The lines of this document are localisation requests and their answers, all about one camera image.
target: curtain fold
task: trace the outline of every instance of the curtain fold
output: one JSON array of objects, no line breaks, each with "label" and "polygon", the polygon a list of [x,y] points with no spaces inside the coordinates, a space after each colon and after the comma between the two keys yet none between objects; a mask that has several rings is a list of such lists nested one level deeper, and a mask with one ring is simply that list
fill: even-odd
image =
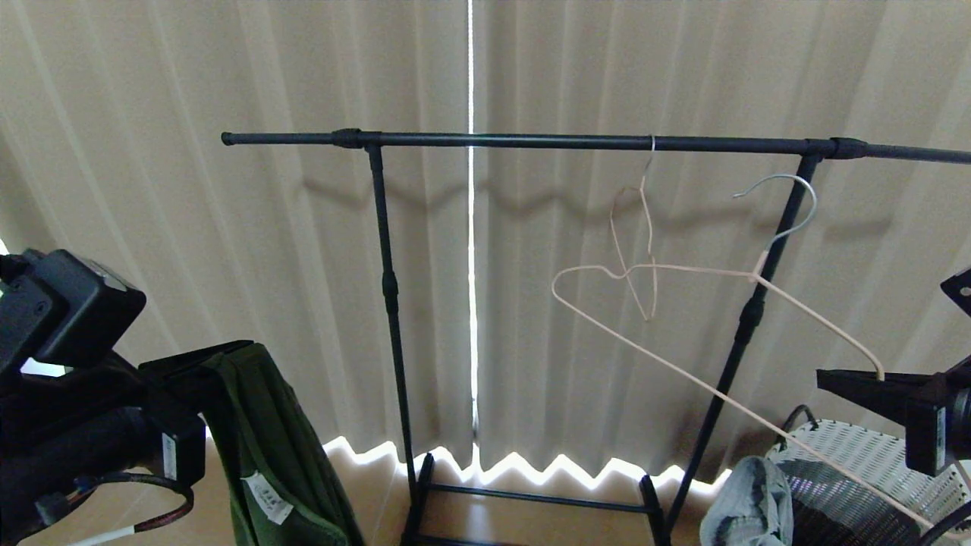
[{"label": "curtain fold", "polygon": [[[971,10],[959,3],[475,3],[476,128],[827,138],[967,149]],[[534,466],[565,453],[591,474],[610,458],[657,474],[684,465],[710,396],[574,317],[550,294],[564,267],[617,270],[608,214],[636,186],[641,153],[477,152],[479,412],[483,466],[511,451]],[[648,180],[658,262],[750,269],[788,194],[771,183],[798,158],[658,153]],[[826,162],[820,213],[787,246],[777,284],[873,349],[894,371],[933,372],[971,351],[967,318],[938,283],[971,264],[968,168],[889,159]],[[645,261],[628,193],[619,238]],[[623,282],[562,280],[565,297],[714,384],[745,281],[661,272],[644,324]],[[650,275],[635,273],[649,301]],[[818,415],[893,427],[815,389],[817,368],[868,369],[779,298],[731,394],[781,422]],[[771,436],[726,409],[700,477]]]},{"label": "curtain fold", "polygon": [[[0,237],[90,256],[145,290],[127,358],[257,339],[321,441],[400,447],[366,155],[219,134],[461,131],[465,19],[427,2],[6,2]],[[385,154],[416,451],[463,463],[465,163]]]}]

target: gray cloth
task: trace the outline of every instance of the gray cloth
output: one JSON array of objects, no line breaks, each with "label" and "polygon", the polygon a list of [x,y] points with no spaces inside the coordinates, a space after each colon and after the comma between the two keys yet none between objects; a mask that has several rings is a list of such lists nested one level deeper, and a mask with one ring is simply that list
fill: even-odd
[{"label": "gray cloth", "polygon": [[792,492],[770,460],[746,457],[701,520],[702,546],[790,546]]}]

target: green cloth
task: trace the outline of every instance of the green cloth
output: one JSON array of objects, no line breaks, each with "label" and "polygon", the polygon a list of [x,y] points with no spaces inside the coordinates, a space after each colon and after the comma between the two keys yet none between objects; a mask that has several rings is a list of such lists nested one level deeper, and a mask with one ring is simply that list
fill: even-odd
[{"label": "green cloth", "polygon": [[252,344],[202,365],[225,385],[203,415],[229,482],[236,544],[363,545],[337,474],[266,348]]}]

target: black metal clothes rack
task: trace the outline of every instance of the black metal clothes rack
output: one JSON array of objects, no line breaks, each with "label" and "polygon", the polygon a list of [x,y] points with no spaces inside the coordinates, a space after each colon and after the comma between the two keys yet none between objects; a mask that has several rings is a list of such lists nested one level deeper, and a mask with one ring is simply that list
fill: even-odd
[{"label": "black metal clothes rack", "polygon": [[[722,137],[678,137],[678,136],[627,136],[627,135],[554,135],[554,134],[463,134],[463,133],[389,133],[362,131],[360,129],[341,129],[330,133],[222,133],[222,143],[226,146],[236,144],[290,144],[290,145],[329,145],[341,148],[364,150],[370,159],[371,175],[374,183],[375,208],[378,214],[378,231],[381,241],[381,257],[384,268],[382,292],[385,297],[388,328],[391,337],[391,351],[394,363],[394,378],[398,392],[398,408],[401,415],[402,438],[404,441],[405,464],[408,468],[408,485],[411,494],[411,508],[401,537],[402,544],[449,544],[449,545],[488,545],[458,538],[431,536],[420,532],[425,501],[433,491],[487,495],[517,500],[567,504],[586,508],[617,510],[647,515],[651,524],[653,543],[657,546],[670,545],[670,532],[678,521],[684,506],[688,487],[698,471],[698,465],[711,440],[712,432],[718,422],[723,402],[713,396],[708,406],[701,429],[695,441],[685,477],[678,489],[674,502],[668,509],[667,518],[657,499],[651,477],[641,479],[642,504],[621,504],[596,502],[576,498],[548,495],[527,495],[484,488],[469,488],[437,484],[432,481],[435,460],[431,454],[425,455],[418,476],[415,473],[415,459],[412,446],[411,420],[408,411],[408,390],[405,385],[405,365],[401,352],[401,329],[398,319],[398,283],[391,260],[391,238],[387,222],[387,202],[385,199],[385,170],[382,160],[382,147],[417,146],[449,148],[519,148],[519,149],[559,149],[559,150],[629,150],[658,152],[720,152],[729,154],[789,154],[801,157],[796,174],[812,182],[816,167],[827,159],[855,159],[859,157],[886,157],[917,161],[938,161],[945,163],[971,164],[971,153],[953,150],[913,148],[869,144],[853,139],[836,137],[829,139],[769,139],[769,138],[722,138]],[[799,206],[802,204],[805,188],[793,184],[786,207],[779,219],[776,233],[792,227]],[[786,248],[786,237],[772,245],[768,258],[762,266],[761,275],[772,280],[776,268]],[[755,287],[752,297],[742,308],[739,315],[735,340],[722,369],[718,390],[728,393],[735,373],[742,362],[746,348],[761,322],[765,309],[766,288]]]}]

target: brown floor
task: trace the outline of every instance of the brown floor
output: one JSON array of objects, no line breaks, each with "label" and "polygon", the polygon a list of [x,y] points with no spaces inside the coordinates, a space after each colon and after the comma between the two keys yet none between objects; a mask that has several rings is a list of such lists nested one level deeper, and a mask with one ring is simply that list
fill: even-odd
[{"label": "brown floor", "polygon": [[[212,443],[209,448],[208,472],[193,488],[196,493],[195,509],[188,516],[166,528],[125,537],[111,544],[233,544],[226,481],[219,470],[218,455]],[[351,498],[358,524],[368,544],[398,544],[408,513],[408,481],[393,455],[387,453],[360,464],[355,462],[355,456],[347,448],[328,449],[328,453]],[[447,463],[436,466],[435,481],[462,483],[457,472]],[[508,470],[488,486],[543,495],[617,502],[640,501],[636,481],[620,473],[606,476],[594,491],[565,471],[557,471],[545,483],[537,485],[520,472]],[[675,487],[676,484],[672,482],[659,486],[662,504],[670,502]],[[68,544],[93,534],[138,523],[170,509],[178,501],[173,494],[137,484],[104,486],[64,521],[21,544]],[[697,524],[704,510],[703,504],[704,499],[696,499],[688,507],[676,529],[674,544],[697,543]],[[646,518],[637,514],[441,493],[429,498],[425,513],[422,532],[441,536],[511,545],[653,544]]]}]

